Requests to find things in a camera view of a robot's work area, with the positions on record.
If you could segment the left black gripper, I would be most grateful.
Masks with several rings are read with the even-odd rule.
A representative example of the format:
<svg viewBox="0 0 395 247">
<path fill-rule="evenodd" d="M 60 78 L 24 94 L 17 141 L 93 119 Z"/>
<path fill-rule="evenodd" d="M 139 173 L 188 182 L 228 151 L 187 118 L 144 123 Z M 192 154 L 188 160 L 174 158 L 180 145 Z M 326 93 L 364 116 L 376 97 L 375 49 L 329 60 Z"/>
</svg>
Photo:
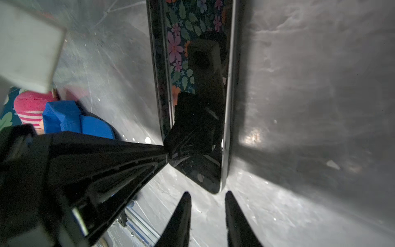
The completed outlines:
<svg viewBox="0 0 395 247">
<path fill-rule="evenodd" d="M 88 247 L 166 165 L 163 146 L 1 131 L 1 246 Z"/>
</svg>

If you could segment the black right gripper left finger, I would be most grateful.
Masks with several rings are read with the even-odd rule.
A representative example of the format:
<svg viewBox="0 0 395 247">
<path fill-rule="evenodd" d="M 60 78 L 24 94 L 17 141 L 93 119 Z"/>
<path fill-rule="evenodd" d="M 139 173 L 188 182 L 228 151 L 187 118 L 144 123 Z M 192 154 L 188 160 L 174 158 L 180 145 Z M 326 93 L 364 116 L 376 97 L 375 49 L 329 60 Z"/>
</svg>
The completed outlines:
<svg viewBox="0 0 395 247">
<path fill-rule="evenodd" d="M 188 247 L 191 224 L 191 195 L 184 192 L 155 247 Z"/>
</svg>

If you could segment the silver-edged smartphone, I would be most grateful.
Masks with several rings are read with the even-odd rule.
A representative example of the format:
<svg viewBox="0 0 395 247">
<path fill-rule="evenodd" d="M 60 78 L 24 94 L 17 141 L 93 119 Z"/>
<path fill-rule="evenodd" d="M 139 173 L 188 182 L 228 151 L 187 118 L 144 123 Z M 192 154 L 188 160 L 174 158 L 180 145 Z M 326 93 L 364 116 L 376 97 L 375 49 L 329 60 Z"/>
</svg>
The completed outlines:
<svg viewBox="0 0 395 247">
<path fill-rule="evenodd" d="M 170 131 L 175 169 L 219 193 L 229 164 L 239 1 L 163 1 Z"/>
</svg>

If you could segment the black phone case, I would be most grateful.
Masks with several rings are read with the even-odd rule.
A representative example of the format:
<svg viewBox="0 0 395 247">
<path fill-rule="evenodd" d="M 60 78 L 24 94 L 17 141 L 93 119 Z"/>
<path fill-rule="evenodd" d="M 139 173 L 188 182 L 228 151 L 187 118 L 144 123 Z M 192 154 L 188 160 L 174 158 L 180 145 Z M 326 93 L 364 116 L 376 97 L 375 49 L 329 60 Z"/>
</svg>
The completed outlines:
<svg viewBox="0 0 395 247">
<path fill-rule="evenodd" d="M 162 139 L 166 138 L 173 125 L 164 3 L 164 1 L 158 0 L 147 1 L 154 82 Z"/>
</svg>

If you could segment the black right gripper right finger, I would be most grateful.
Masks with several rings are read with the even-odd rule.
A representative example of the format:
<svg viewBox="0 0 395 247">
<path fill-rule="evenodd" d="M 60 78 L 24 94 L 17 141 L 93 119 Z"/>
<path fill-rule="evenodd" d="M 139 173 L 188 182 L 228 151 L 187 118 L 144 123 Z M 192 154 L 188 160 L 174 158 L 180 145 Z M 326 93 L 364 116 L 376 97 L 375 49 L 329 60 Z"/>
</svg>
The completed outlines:
<svg viewBox="0 0 395 247">
<path fill-rule="evenodd" d="M 263 247 L 231 191 L 225 195 L 225 211 L 229 247 Z"/>
</svg>

